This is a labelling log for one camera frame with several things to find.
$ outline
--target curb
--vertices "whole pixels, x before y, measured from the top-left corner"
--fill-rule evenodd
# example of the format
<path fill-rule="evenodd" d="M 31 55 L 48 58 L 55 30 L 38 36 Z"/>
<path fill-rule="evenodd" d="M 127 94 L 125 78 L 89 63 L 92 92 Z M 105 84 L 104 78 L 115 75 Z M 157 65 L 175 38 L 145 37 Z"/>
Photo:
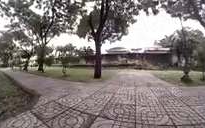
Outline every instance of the curb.
<path fill-rule="evenodd" d="M 18 82 L 17 80 L 15 80 L 13 77 L 11 77 L 10 75 L 8 75 L 6 72 L 2 71 L 3 74 L 12 82 L 12 84 L 14 84 L 15 86 L 23 89 L 24 91 L 36 96 L 36 98 L 39 98 L 41 95 L 39 93 L 37 93 L 35 90 L 29 89 L 27 87 L 24 87 L 20 82 Z"/>

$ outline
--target foliage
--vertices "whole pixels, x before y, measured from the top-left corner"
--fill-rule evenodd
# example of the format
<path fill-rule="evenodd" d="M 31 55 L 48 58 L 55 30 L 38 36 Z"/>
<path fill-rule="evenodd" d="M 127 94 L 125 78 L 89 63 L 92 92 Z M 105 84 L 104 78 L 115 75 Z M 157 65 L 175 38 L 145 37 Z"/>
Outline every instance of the foliage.
<path fill-rule="evenodd" d="M 173 17 L 198 21 L 205 28 L 205 0 L 161 0 L 162 7 Z"/>
<path fill-rule="evenodd" d="M 43 72 L 47 44 L 60 33 L 70 32 L 75 28 L 81 3 L 58 0 L 9 0 L 8 6 L 10 11 L 6 14 L 13 16 L 11 21 L 18 19 L 17 23 L 23 22 L 24 27 L 31 30 L 34 40 L 41 47 L 38 70 Z"/>
<path fill-rule="evenodd" d="M 77 54 L 80 58 L 85 60 L 86 64 L 88 64 L 91 62 L 90 57 L 94 55 L 94 50 L 90 46 L 84 46 L 77 50 Z"/>
<path fill-rule="evenodd" d="M 105 41 L 115 42 L 128 34 L 128 27 L 136 22 L 139 10 L 149 14 L 151 8 L 157 14 L 158 2 L 146 0 L 85 0 L 94 3 L 93 10 L 84 14 L 78 25 L 77 35 L 88 37 L 95 42 L 95 70 L 94 78 L 101 78 L 101 45 Z"/>
<path fill-rule="evenodd" d="M 11 33 L 3 32 L 0 37 L 0 58 L 3 67 L 8 67 L 9 61 L 13 59 L 13 54 L 17 51 L 17 46 L 13 41 Z"/>
<path fill-rule="evenodd" d="M 202 68 L 202 81 L 205 81 L 205 42 L 200 42 L 199 47 L 197 47 L 195 53 L 195 59 L 198 64 Z"/>
<path fill-rule="evenodd" d="M 52 66 L 53 62 L 54 62 L 54 56 L 49 56 L 49 57 L 46 57 L 45 59 L 45 64 L 49 67 Z"/>
<path fill-rule="evenodd" d="M 67 76 L 66 68 L 70 63 L 77 62 L 77 49 L 72 44 L 67 44 L 65 46 L 58 46 L 56 51 L 59 54 L 59 60 L 62 63 L 62 72 L 64 76 Z"/>
<path fill-rule="evenodd" d="M 184 28 L 186 41 L 189 44 L 189 56 L 191 59 L 196 57 L 197 48 L 205 43 L 205 36 L 200 30 L 194 30 L 192 28 Z M 181 65 L 183 57 L 183 34 L 181 30 L 175 31 L 170 36 L 165 36 L 164 39 L 158 42 L 158 45 L 162 47 L 171 48 L 171 51 L 178 57 L 178 65 Z"/>

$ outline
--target tree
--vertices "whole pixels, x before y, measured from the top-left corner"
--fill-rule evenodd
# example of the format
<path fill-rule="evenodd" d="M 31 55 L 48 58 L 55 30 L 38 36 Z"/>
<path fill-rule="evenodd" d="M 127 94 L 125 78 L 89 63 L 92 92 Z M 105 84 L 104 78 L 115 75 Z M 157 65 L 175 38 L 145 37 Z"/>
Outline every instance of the tree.
<path fill-rule="evenodd" d="M 47 66 L 50 66 L 49 61 L 51 61 L 50 59 L 52 59 L 51 58 L 52 57 L 51 53 L 54 51 L 54 49 L 52 47 L 49 47 L 49 46 L 45 47 L 44 49 L 45 49 L 44 54 L 45 54 L 46 57 L 44 59 L 43 66 L 44 66 L 44 64 L 46 64 Z M 38 63 L 38 65 L 40 65 L 42 63 L 42 58 L 41 58 L 42 57 L 41 56 L 42 55 L 42 47 L 37 46 L 36 47 L 36 52 L 37 52 L 37 63 Z"/>
<path fill-rule="evenodd" d="M 10 11 L 7 15 L 24 22 L 27 28 L 34 32 L 34 37 L 41 47 L 38 70 L 43 72 L 47 44 L 61 32 L 69 32 L 75 28 L 81 3 L 70 0 L 10 0 L 8 5 Z M 31 8 L 39 9 L 43 14 L 37 14 Z"/>
<path fill-rule="evenodd" d="M 84 46 L 78 50 L 78 56 L 83 58 L 86 61 L 86 64 L 89 62 L 89 57 L 94 55 L 94 50 L 88 46 Z"/>
<path fill-rule="evenodd" d="M 70 63 L 78 61 L 76 54 L 76 47 L 72 44 L 67 44 L 65 46 L 58 46 L 57 52 L 59 53 L 59 59 L 62 63 L 62 73 L 67 76 L 67 67 Z"/>
<path fill-rule="evenodd" d="M 205 0 L 161 0 L 163 7 L 173 17 L 198 21 L 205 28 Z"/>
<path fill-rule="evenodd" d="M 199 47 L 196 49 L 195 58 L 198 60 L 199 65 L 202 67 L 201 81 L 205 81 L 205 42 L 200 42 Z"/>
<path fill-rule="evenodd" d="M 24 71 L 28 71 L 29 61 L 36 53 L 37 39 L 32 29 L 25 22 L 13 22 L 6 26 L 9 28 L 10 38 L 18 43 L 22 58 L 25 59 Z"/>
<path fill-rule="evenodd" d="M 197 49 L 202 46 L 201 43 L 205 43 L 205 36 L 200 30 L 183 28 L 183 31 L 177 30 L 169 37 L 166 36 L 164 39 L 160 40 L 158 45 L 171 48 L 172 52 L 178 56 L 178 64 L 180 64 L 181 58 L 184 58 L 184 73 L 189 77 L 188 74 L 190 72 L 192 60 L 196 58 L 195 53 Z"/>
<path fill-rule="evenodd" d="M 143 9 L 149 14 L 151 7 L 157 13 L 158 2 L 135 0 L 90 0 L 95 5 L 90 14 L 85 14 L 78 26 L 79 37 L 93 39 L 95 42 L 94 78 L 101 78 L 101 46 L 105 41 L 115 42 L 128 34 L 128 27 L 136 22 L 135 16 Z"/>
<path fill-rule="evenodd" d="M 9 66 L 9 60 L 13 59 L 13 53 L 16 50 L 17 46 L 13 41 L 11 33 L 3 32 L 0 37 L 0 58 L 3 62 L 3 67 Z"/>

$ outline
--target green leaves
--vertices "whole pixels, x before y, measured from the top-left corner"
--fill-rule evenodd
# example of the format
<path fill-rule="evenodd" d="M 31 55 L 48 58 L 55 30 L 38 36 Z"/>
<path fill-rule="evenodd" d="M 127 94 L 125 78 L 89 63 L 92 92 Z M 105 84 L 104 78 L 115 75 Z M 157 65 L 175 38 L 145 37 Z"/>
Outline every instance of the green leaves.
<path fill-rule="evenodd" d="M 205 0 L 162 0 L 162 7 L 173 17 L 200 22 L 205 28 Z"/>

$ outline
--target tree trunk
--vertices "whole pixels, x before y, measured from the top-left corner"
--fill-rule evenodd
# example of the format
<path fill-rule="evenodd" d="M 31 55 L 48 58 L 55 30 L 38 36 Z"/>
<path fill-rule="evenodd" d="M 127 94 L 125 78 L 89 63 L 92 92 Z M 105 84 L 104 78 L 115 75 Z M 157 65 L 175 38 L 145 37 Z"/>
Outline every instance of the tree trunk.
<path fill-rule="evenodd" d="M 43 47 L 41 50 L 41 55 L 38 63 L 39 64 L 38 71 L 42 71 L 42 73 L 44 72 L 44 50 L 45 48 Z"/>
<path fill-rule="evenodd" d="M 202 81 L 205 81 L 205 62 L 202 62 Z"/>
<path fill-rule="evenodd" d="M 67 74 L 66 74 L 66 66 L 65 65 L 63 65 L 62 73 L 63 73 L 64 77 L 67 76 Z"/>
<path fill-rule="evenodd" d="M 185 64 L 184 64 L 184 76 L 181 78 L 181 81 L 184 83 L 191 83 L 192 80 L 189 76 L 190 66 L 189 66 L 189 57 L 185 56 Z"/>
<path fill-rule="evenodd" d="M 101 44 L 99 39 L 95 39 L 96 55 L 94 67 L 94 79 L 101 78 Z"/>
<path fill-rule="evenodd" d="M 29 61 L 30 61 L 30 57 L 27 58 L 25 65 L 24 65 L 24 68 L 23 68 L 23 71 L 28 71 Z"/>

